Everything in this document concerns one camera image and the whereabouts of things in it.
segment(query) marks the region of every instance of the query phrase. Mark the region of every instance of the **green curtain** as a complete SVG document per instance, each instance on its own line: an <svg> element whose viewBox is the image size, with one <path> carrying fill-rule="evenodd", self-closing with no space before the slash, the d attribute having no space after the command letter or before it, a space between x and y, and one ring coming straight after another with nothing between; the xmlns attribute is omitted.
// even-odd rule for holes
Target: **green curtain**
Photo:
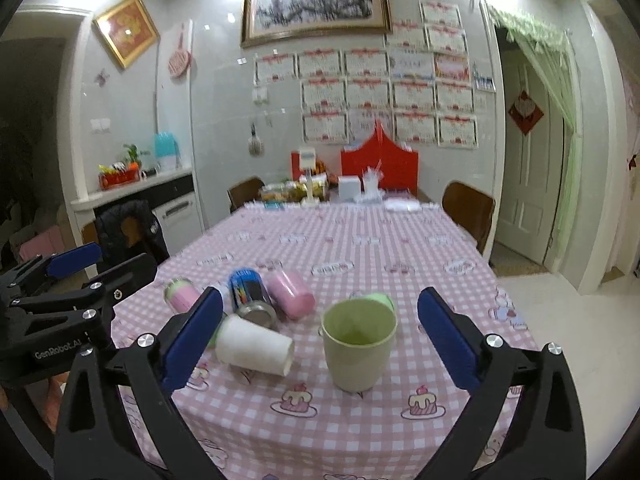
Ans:
<svg viewBox="0 0 640 480"><path fill-rule="evenodd" d="M507 40L515 41L527 57L562 113L565 125L571 130L566 176L554 233L556 258L562 258L574 225L582 165L582 135L575 131L577 115L570 63L572 46L564 30L529 14L505 12L487 1L484 3L494 24L506 28Z"/></svg>

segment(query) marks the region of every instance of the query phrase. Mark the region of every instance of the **white floor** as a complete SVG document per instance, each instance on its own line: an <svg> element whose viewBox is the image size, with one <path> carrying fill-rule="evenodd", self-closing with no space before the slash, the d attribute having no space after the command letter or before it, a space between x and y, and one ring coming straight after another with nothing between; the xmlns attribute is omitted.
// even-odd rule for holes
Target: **white floor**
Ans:
<svg viewBox="0 0 640 480"><path fill-rule="evenodd" d="M640 406L640 279L624 276L580 296L562 276L499 278L540 347L562 346L587 439L588 477Z"/></svg>

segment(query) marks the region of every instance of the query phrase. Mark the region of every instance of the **red sign on door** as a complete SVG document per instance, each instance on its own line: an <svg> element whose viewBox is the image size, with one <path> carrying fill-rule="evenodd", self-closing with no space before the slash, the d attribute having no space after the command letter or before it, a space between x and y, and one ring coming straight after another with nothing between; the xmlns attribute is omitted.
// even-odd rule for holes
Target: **red sign on door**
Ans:
<svg viewBox="0 0 640 480"><path fill-rule="evenodd" d="M518 125L524 135L527 135L538 121L545 116L536 102L524 90L509 110L511 119Z"/></svg>

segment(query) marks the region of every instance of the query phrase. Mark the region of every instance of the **blue can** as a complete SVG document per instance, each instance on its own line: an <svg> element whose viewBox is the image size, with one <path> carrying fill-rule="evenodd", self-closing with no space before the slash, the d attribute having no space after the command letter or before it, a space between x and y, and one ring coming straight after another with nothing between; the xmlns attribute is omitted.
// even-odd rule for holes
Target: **blue can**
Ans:
<svg viewBox="0 0 640 480"><path fill-rule="evenodd" d="M229 276L233 310L241 318L265 328L276 328L278 316L264 283L255 270L245 267Z"/></svg>

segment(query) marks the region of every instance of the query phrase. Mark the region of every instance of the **black jacket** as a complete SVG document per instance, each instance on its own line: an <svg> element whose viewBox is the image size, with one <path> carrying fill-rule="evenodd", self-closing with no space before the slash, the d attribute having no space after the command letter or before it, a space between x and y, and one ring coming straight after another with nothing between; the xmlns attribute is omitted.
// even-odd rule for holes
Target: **black jacket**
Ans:
<svg viewBox="0 0 640 480"><path fill-rule="evenodd" d="M143 242L127 247L127 237L122 232L122 221L133 217L142 226ZM102 264L98 271L104 272L129 258L144 252L150 253L158 264L169 258L162 228L146 200L130 200L110 207L95 219L95 229L102 249Z"/></svg>

